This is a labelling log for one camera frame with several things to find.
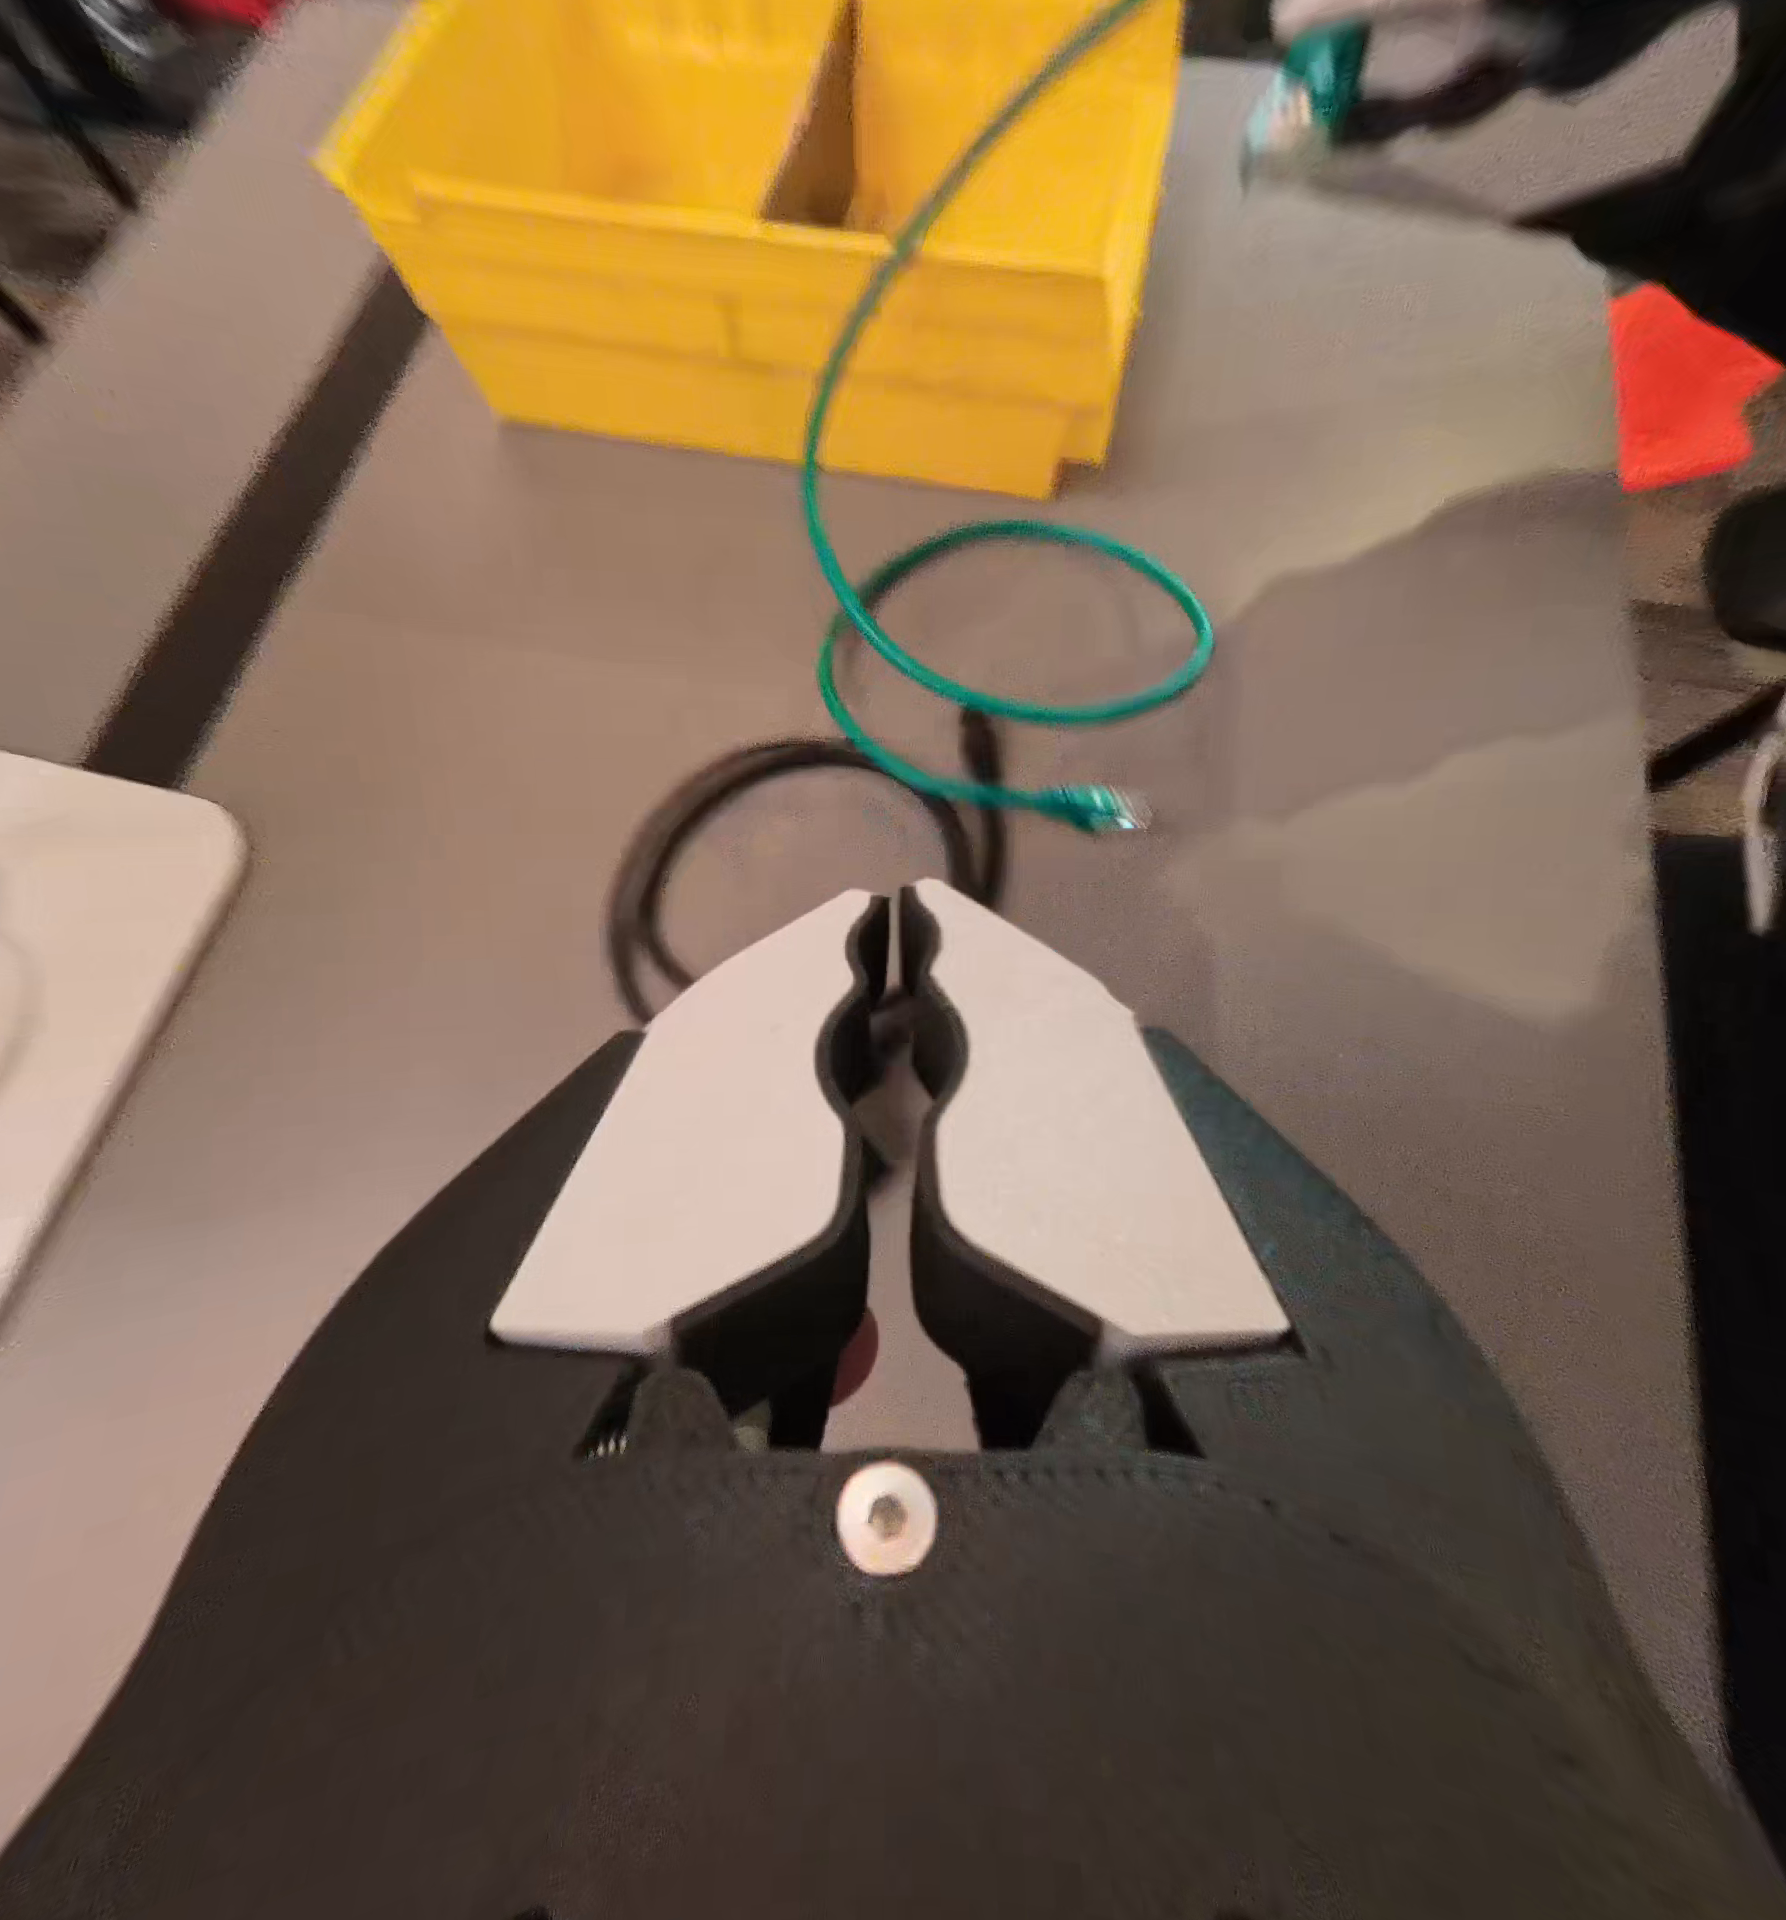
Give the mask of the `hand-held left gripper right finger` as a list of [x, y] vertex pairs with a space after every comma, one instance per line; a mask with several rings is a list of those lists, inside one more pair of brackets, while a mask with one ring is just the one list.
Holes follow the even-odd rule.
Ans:
[[1141, 1380], [1286, 1347], [1286, 1306], [1133, 1010], [937, 879], [904, 890], [899, 938], [927, 1095], [910, 1290], [978, 1444], [1030, 1447], [1092, 1368]]

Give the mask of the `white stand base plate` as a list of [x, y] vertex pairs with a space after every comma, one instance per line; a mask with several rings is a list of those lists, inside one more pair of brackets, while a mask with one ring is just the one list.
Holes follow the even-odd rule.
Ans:
[[0, 749], [0, 1318], [247, 863], [216, 802]]

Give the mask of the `black metal stand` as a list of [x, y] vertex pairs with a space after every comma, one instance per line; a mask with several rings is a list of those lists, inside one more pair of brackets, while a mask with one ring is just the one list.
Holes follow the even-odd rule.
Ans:
[[[80, 110], [60, 86], [46, 77], [42, 65], [30, 55], [16, 36], [16, 30], [0, 15], [0, 61], [13, 70], [27, 102], [40, 112], [42, 126], [54, 135], [91, 175], [95, 186], [124, 212], [138, 208], [138, 196], [129, 180], [106, 157], [85, 126]], [[0, 322], [6, 324], [27, 345], [44, 349], [49, 335], [42, 320], [16, 299], [0, 280]]]

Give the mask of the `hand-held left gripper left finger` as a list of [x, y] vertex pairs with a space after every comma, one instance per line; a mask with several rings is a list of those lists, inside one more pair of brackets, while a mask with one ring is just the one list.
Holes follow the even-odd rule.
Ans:
[[775, 1450], [825, 1441], [869, 1315], [857, 1100], [889, 899], [842, 892], [714, 965], [634, 1036], [490, 1340], [700, 1372]]

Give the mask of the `person's right forearm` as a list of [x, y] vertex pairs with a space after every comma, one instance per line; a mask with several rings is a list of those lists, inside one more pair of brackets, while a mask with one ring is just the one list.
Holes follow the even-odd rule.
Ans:
[[1786, 369], [1786, 5], [1737, 5], [1737, 68], [1671, 165], [1520, 221]]

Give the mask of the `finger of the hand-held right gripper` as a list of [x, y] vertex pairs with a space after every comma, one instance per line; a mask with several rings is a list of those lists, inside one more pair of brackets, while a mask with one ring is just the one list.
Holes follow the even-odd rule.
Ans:
[[1398, 31], [1432, 15], [1432, 3], [1271, 3], [1269, 30], [1274, 45], [1294, 45], [1308, 36], [1346, 30]]

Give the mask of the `yellow plastic bin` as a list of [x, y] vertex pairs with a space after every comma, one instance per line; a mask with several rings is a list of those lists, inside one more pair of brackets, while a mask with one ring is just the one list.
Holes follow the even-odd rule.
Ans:
[[[857, 5], [849, 224], [771, 224], [837, 5], [418, 5], [318, 168], [500, 419], [792, 464], [897, 233], [1100, 10]], [[1049, 499], [1104, 461], [1182, 31], [1133, 5], [978, 163], [849, 352], [823, 467]]]

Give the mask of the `red orange cloth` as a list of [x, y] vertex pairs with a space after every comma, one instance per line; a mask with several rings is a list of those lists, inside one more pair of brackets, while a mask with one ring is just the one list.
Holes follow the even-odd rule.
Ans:
[[1745, 467], [1747, 421], [1786, 369], [1640, 284], [1606, 302], [1624, 492], [1650, 495]]

